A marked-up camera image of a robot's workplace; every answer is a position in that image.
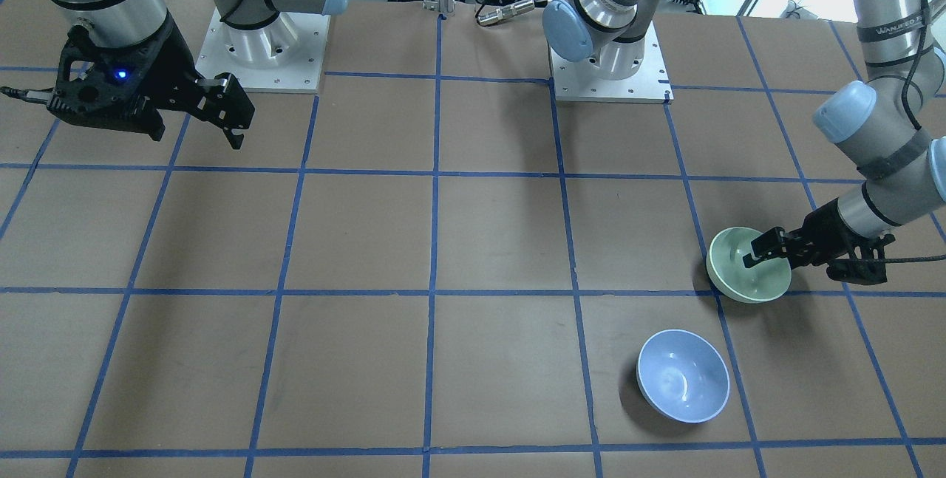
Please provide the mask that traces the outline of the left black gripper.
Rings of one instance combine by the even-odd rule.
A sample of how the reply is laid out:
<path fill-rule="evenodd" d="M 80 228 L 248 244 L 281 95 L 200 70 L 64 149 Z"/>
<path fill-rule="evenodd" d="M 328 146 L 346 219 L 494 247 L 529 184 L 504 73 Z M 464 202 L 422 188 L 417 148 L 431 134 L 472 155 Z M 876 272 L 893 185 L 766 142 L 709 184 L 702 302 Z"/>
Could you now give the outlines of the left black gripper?
<path fill-rule="evenodd" d="M 822 265 L 847 255 L 845 238 L 854 234 L 843 221 L 836 198 L 805 216 L 801 228 L 786 231 L 775 226 L 761 233 L 742 256 L 743 266 L 751 269 L 777 257 L 787 259 L 791 269 Z"/>

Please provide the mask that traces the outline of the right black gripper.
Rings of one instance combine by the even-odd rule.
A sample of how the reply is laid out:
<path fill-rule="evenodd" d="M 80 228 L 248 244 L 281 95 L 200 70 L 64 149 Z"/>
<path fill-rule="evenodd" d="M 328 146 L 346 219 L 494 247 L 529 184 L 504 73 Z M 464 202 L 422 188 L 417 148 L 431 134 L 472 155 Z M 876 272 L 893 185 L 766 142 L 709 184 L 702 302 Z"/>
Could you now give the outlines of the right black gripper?
<path fill-rule="evenodd" d="M 248 130 L 256 107 L 230 72 L 203 77 L 192 51 L 173 17 L 166 17 L 154 34 L 156 53 L 149 58 L 141 92 L 158 109 L 187 112 L 223 130 L 232 149 L 241 149 L 243 132 Z M 159 112 L 142 118 L 143 134 L 160 142 L 166 126 Z"/>

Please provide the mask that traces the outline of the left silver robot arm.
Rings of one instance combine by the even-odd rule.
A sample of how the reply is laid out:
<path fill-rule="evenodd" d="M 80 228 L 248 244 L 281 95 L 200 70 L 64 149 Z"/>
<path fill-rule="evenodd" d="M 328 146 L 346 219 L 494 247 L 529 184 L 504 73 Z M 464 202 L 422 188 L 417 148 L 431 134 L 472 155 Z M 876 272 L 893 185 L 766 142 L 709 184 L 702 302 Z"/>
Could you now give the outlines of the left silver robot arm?
<path fill-rule="evenodd" d="M 889 263 L 884 249 L 893 229 L 942 208 L 944 140 L 918 121 L 944 84 L 944 55 L 927 30 L 930 6 L 854 0 L 866 80 L 839 89 L 813 121 L 864 182 L 811 212 L 797 230 L 761 233 L 737 269 L 781 259 L 792 268 L 825 264 L 838 280 L 868 282 Z M 542 24 L 551 50 L 578 63 L 648 27 L 642 7 L 643 0 L 551 0 Z"/>

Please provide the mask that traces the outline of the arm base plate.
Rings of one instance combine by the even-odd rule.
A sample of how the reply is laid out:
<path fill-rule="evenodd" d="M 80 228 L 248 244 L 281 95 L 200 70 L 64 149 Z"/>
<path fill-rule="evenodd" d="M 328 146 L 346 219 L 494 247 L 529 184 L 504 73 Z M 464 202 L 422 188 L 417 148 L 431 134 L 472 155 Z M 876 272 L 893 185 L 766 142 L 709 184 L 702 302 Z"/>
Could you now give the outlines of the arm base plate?
<path fill-rule="evenodd" d="M 653 23 L 642 40 L 612 41 L 579 63 L 553 49 L 548 58 L 558 101 L 669 103 L 675 98 Z"/>
<path fill-rule="evenodd" d="M 259 30 L 237 30 L 214 11 L 196 58 L 196 70 L 212 78 L 230 72 L 247 93 L 316 95 L 332 16 L 280 13 Z"/>

